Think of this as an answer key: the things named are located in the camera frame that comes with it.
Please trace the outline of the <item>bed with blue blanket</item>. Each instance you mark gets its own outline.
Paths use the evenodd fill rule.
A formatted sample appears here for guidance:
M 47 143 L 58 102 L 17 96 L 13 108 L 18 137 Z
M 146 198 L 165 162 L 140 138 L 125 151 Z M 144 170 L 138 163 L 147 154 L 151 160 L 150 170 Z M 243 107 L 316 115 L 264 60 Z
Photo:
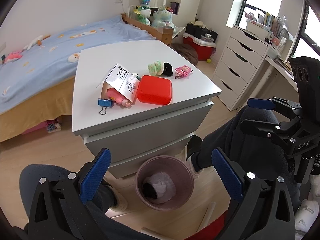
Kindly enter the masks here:
M 40 123 L 71 115 L 74 77 L 80 52 L 135 40 L 153 40 L 121 16 L 76 26 L 20 53 L 1 65 L 1 141 Z

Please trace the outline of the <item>red plastic box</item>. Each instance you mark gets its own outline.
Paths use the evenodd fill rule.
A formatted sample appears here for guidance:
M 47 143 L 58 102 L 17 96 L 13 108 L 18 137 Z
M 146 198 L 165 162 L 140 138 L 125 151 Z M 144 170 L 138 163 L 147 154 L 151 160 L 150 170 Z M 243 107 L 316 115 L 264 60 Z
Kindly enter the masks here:
M 138 86 L 137 99 L 143 103 L 168 105 L 172 99 L 172 83 L 169 79 L 144 75 Z

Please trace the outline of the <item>red storage box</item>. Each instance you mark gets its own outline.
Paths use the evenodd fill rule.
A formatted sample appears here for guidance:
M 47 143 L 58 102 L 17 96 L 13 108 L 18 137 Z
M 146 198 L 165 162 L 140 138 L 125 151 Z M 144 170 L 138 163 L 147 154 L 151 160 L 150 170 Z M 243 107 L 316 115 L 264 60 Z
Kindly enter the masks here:
M 183 43 L 188 44 L 195 49 L 200 61 L 210 59 L 216 52 L 216 45 L 214 42 L 203 41 L 188 33 L 183 34 Z

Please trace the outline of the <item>white goose plush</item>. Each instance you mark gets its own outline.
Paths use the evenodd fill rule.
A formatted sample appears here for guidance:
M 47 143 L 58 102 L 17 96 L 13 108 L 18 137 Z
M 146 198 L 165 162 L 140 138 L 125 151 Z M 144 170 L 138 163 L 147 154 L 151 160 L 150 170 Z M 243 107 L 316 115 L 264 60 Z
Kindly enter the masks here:
M 40 36 L 34 38 L 31 42 L 29 42 L 26 46 L 23 47 L 23 51 L 30 50 L 35 45 L 41 46 L 42 41 L 49 38 L 49 37 L 50 37 L 50 35 L 40 35 Z

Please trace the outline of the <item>green dinosaur plush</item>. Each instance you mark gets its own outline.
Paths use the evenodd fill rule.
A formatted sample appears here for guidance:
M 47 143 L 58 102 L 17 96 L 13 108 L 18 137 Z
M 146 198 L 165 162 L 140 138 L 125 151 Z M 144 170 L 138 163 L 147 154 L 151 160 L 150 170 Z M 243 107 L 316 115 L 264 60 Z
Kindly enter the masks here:
M 140 23 L 150 26 L 151 9 L 148 5 L 140 5 L 133 10 L 134 18 Z

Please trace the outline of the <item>blue binder clip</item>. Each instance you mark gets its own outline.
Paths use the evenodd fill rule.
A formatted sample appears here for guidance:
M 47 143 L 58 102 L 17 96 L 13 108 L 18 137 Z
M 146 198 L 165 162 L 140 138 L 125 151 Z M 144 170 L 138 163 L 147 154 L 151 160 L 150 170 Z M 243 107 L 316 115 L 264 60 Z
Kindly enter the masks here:
M 101 107 L 100 115 L 105 115 L 108 108 L 113 107 L 114 102 L 110 99 L 98 99 L 98 106 Z

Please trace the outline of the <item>purple trash bin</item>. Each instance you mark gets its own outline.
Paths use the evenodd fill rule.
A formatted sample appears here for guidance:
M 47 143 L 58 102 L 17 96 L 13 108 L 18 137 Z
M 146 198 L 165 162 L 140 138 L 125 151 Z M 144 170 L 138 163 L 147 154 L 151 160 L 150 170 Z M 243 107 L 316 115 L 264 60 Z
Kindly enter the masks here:
M 194 179 L 179 159 L 159 155 L 144 162 L 135 176 L 135 191 L 140 200 L 157 211 L 183 206 L 194 190 Z

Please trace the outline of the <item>white cotton socks box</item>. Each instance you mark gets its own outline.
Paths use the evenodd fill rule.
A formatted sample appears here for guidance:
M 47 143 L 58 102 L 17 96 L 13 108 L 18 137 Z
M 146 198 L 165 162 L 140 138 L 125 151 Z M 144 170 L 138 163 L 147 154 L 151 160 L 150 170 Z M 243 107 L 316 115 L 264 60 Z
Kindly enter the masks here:
M 108 99 L 106 91 L 114 88 L 128 100 L 135 102 L 140 80 L 131 72 L 129 72 L 121 64 L 116 63 L 106 74 L 102 80 L 101 99 Z

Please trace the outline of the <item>white drawer cabinet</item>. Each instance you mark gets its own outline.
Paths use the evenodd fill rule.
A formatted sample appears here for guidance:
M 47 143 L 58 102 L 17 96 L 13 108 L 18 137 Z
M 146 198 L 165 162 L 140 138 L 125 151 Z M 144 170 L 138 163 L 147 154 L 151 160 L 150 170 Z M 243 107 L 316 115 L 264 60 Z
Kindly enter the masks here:
M 157 60 L 190 66 L 186 77 L 152 77 Z M 116 178 L 136 173 L 157 155 L 179 154 L 221 89 L 159 40 L 119 42 L 80 53 L 73 90 L 72 130 L 97 155 L 111 152 Z

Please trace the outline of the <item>white drawer unit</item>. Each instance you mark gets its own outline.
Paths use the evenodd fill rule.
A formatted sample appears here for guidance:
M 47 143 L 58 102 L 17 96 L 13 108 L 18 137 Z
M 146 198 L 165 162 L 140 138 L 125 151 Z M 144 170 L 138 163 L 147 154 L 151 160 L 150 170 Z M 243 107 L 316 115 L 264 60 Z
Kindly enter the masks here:
M 219 99 L 230 111 L 241 107 L 254 90 L 267 56 L 277 56 L 271 45 L 245 29 L 232 27 L 212 78 L 221 89 Z

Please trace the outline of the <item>pink plush on bed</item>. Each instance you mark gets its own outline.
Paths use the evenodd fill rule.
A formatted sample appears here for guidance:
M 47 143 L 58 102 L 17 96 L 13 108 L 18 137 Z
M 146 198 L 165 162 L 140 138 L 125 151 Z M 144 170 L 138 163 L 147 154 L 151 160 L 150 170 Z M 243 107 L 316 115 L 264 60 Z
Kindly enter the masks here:
M 21 53 L 22 51 L 15 51 L 15 52 L 9 53 L 4 60 L 4 64 L 19 60 L 20 58 L 23 57 Z

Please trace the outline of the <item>teal dragon plush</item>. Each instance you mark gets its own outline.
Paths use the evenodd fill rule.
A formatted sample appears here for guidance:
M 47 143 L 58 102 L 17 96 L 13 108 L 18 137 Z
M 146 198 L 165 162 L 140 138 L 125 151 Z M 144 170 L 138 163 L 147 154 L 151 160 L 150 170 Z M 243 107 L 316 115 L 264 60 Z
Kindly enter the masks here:
M 172 22 L 173 14 L 167 9 L 160 7 L 157 11 L 153 12 L 153 21 L 151 26 L 154 28 L 164 27 L 174 29 Z

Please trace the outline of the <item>toy blocks under bed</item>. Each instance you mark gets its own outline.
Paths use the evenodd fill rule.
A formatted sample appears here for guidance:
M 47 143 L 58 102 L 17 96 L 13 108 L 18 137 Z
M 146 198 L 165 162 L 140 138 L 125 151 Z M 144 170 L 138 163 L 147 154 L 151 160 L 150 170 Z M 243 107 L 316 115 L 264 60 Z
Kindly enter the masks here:
M 61 124 L 58 120 L 48 120 L 46 121 L 47 133 L 53 133 L 61 130 Z

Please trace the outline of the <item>brown bean bag cushion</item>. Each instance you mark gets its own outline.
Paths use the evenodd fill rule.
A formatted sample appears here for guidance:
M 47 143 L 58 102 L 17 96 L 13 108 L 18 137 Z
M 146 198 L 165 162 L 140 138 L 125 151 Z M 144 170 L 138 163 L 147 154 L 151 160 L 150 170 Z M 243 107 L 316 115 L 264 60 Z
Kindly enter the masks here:
M 184 57 L 186 60 L 188 60 L 193 65 L 197 65 L 199 62 L 198 54 L 196 50 L 188 45 L 188 44 L 179 44 L 179 43 L 172 43 L 170 47 L 179 53 L 182 57 Z

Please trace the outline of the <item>pink doll toy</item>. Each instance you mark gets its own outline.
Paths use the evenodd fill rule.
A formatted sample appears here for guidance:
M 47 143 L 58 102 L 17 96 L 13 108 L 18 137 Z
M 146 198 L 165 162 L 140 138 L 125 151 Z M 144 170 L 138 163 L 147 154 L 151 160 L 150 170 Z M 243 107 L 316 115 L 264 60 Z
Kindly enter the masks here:
M 109 88 L 106 91 L 106 96 L 108 99 L 114 101 L 118 105 L 122 105 L 123 107 L 128 108 L 132 105 L 132 102 L 130 100 L 128 100 L 125 96 L 123 96 L 114 88 Z

